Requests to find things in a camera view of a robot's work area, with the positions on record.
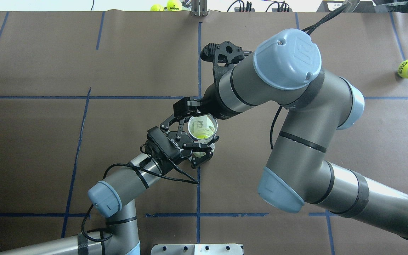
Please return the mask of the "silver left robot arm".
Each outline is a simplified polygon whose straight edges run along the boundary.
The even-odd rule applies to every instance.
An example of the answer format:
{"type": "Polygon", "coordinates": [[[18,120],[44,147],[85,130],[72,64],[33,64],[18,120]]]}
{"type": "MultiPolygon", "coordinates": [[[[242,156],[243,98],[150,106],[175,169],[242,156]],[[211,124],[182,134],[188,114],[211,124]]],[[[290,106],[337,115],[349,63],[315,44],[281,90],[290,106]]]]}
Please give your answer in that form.
{"type": "Polygon", "coordinates": [[[198,185],[179,165],[188,160],[196,169],[212,158],[218,139],[214,116],[172,114],[147,131],[136,158],[110,165],[89,189],[92,205],[78,234],[0,255],[139,255],[135,199],[160,179],[198,185]]]}

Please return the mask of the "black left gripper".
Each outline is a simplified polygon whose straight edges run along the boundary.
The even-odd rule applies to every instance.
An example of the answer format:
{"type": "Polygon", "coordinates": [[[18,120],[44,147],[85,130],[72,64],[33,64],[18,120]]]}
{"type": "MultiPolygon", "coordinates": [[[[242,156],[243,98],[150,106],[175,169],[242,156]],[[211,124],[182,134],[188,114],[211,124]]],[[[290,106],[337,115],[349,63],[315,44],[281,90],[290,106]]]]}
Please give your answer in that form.
{"type": "Polygon", "coordinates": [[[198,168],[213,157],[214,144],[220,137],[211,138],[207,143],[192,141],[184,127],[189,119],[190,116],[178,118],[172,114],[160,124],[160,129],[170,143],[165,149],[168,158],[172,161],[188,159],[191,162],[191,168],[198,168]],[[177,131],[171,131],[171,126],[175,123],[179,123],[179,127],[177,131]]]}

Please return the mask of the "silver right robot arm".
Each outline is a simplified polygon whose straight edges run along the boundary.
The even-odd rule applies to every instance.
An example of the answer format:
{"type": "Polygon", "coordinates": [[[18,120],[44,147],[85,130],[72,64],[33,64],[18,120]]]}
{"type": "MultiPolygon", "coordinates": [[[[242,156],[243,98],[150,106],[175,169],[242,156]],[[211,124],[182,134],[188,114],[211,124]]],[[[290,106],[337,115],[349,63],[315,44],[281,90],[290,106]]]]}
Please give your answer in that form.
{"type": "Polygon", "coordinates": [[[322,207],[408,240],[408,195],[324,160],[337,130],[363,114],[364,97],[345,78],[322,67],[306,32],[285,29],[262,42],[208,87],[199,100],[183,98],[174,116],[210,114],[229,119],[268,101],[288,110],[264,167],[259,195],[297,213],[305,203],[322,207]]]}

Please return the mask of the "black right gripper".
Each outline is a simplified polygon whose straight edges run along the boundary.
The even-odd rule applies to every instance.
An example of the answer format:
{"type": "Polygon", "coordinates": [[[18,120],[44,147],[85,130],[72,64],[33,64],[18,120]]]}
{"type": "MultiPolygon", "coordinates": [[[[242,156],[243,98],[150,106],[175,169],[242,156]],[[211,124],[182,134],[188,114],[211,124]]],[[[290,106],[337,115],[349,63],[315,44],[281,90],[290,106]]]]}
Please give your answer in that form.
{"type": "Polygon", "coordinates": [[[225,110],[225,105],[217,93],[205,93],[199,101],[183,97],[173,104],[174,117],[196,117],[201,111],[217,119],[226,119],[225,110]]]}

